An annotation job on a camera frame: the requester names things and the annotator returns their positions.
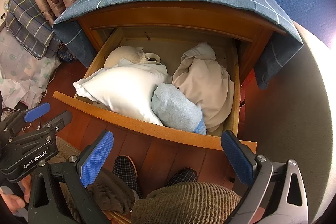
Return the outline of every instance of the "blue gripper pad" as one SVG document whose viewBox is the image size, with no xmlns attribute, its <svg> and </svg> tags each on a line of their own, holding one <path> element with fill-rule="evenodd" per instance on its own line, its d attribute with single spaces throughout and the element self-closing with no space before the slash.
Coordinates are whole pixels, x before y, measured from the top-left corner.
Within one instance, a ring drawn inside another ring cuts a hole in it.
<svg viewBox="0 0 336 224">
<path fill-rule="evenodd" d="M 88 157 L 78 162 L 78 174 L 84 185 L 94 183 L 101 167 L 113 147 L 113 134 L 104 130 L 88 150 Z"/>
<path fill-rule="evenodd" d="M 254 182 L 252 166 L 244 156 L 237 143 L 226 131 L 223 132 L 220 142 L 226 157 L 229 159 L 234 171 L 236 172 L 239 181 L 251 186 Z"/>
<path fill-rule="evenodd" d="M 37 118 L 43 116 L 50 111 L 50 105 L 48 103 L 43 103 L 27 111 L 26 115 L 23 117 L 25 122 L 33 122 Z"/>
</svg>

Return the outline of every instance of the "wooden floor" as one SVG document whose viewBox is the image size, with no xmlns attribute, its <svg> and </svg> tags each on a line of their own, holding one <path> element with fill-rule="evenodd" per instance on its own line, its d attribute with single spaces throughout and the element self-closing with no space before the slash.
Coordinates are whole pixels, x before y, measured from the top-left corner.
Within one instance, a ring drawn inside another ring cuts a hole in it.
<svg viewBox="0 0 336 224">
<path fill-rule="evenodd" d="M 178 144 L 130 131 L 87 115 L 53 98 L 55 90 L 74 96 L 76 91 L 73 82 L 82 78 L 85 72 L 86 68 L 78 61 L 71 65 L 62 63 L 54 80 L 48 85 L 47 95 L 42 99 L 42 102 L 51 105 L 51 111 L 42 117 L 43 122 L 66 109 L 72 112 L 72 122 L 58 133 L 59 137 L 83 150 L 94 142 L 102 130 L 110 130 L 114 135 L 114 146 L 104 167 L 112 170 L 118 155 L 130 156 L 137 167 L 144 196 L 163 187 L 176 172 L 186 167 L 197 172 L 199 182 L 216 183 L 232 189 L 233 183 L 229 179 L 235 174 L 223 151 Z"/>
</svg>

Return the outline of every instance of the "white sheet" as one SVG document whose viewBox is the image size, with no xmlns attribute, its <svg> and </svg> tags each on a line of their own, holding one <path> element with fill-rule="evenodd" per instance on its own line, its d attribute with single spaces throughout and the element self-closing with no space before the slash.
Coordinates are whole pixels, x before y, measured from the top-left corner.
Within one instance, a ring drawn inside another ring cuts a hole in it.
<svg viewBox="0 0 336 224">
<path fill-rule="evenodd" d="M 27 52 L 10 31 L 0 31 L 0 90 L 2 107 L 14 108 L 19 101 L 35 107 L 47 88 L 50 75 L 60 61 L 43 57 L 37 60 Z"/>
</svg>

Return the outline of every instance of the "person's leg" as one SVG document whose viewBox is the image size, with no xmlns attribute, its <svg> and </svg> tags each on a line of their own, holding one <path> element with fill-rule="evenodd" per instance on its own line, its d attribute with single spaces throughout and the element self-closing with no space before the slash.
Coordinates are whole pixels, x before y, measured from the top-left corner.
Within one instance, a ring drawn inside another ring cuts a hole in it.
<svg viewBox="0 0 336 224">
<path fill-rule="evenodd" d="M 64 141 L 56 138 L 58 154 L 48 162 L 65 162 L 72 155 L 78 156 L 80 151 Z M 75 204 L 65 183 L 61 183 L 61 189 L 68 207 L 75 220 L 81 222 L 80 216 L 75 209 Z M 87 186 L 94 201 L 102 210 L 116 211 L 127 214 L 133 207 L 135 197 L 132 189 L 112 172 L 102 168 L 93 184 Z"/>
<path fill-rule="evenodd" d="M 240 198 L 212 183 L 182 182 L 150 193 L 134 204 L 132 224 L 223 224 Z"/>
</svg>

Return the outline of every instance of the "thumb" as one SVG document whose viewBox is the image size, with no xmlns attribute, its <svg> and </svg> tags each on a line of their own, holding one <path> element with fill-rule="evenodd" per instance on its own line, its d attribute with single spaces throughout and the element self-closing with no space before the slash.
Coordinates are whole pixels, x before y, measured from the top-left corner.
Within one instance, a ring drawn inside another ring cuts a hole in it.
<svg viewBox="0 0 336 224">
<path fill-rule="evenodd" d="M 21 209 L 24 206 L 26 206 L 23 199 L 16 195 L 4 194 L 2 191 L 0 191 L 0 194 L 12 213 L 16 213 L 18 209 Z"/>
</svg>

